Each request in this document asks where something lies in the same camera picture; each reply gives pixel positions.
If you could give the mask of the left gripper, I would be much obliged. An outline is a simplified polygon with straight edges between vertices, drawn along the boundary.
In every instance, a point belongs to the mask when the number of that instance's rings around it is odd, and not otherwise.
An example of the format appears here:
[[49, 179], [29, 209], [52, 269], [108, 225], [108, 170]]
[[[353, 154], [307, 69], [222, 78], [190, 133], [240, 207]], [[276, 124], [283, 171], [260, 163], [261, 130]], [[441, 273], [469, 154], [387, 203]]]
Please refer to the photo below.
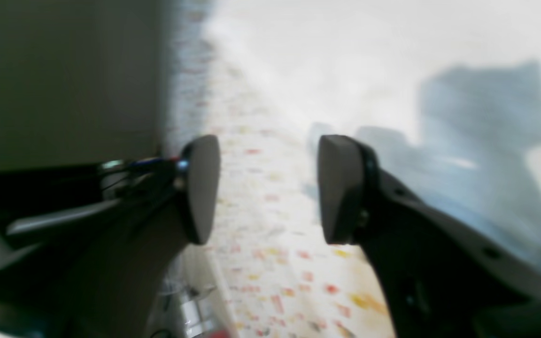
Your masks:
[[190, 242], [190, 160], [0, 175], [0, 338], [140, 338]]

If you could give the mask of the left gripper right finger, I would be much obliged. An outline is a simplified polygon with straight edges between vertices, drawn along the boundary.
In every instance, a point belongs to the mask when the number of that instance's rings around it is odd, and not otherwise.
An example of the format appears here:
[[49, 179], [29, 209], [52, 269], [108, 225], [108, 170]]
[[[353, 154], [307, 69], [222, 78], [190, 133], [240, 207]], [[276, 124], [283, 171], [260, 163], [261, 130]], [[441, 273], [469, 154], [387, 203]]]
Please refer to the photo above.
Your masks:
[[373, 148], [352, 137], [323, 135], [318, 141], [317, 182], [326, 242], [357, 243], [379, 188], [379, 161]]

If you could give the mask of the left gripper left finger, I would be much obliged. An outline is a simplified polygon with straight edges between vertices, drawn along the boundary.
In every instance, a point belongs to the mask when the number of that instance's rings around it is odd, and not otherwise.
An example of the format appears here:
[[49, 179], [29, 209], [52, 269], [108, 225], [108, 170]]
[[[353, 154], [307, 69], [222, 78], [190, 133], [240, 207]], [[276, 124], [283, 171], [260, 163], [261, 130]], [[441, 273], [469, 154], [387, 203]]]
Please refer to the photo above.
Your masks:
[[203, 246], [212, 233], [221, 173], [216, 135], [188, 143], [177, 162], [177, 203], [183, 229], [192, 244]]

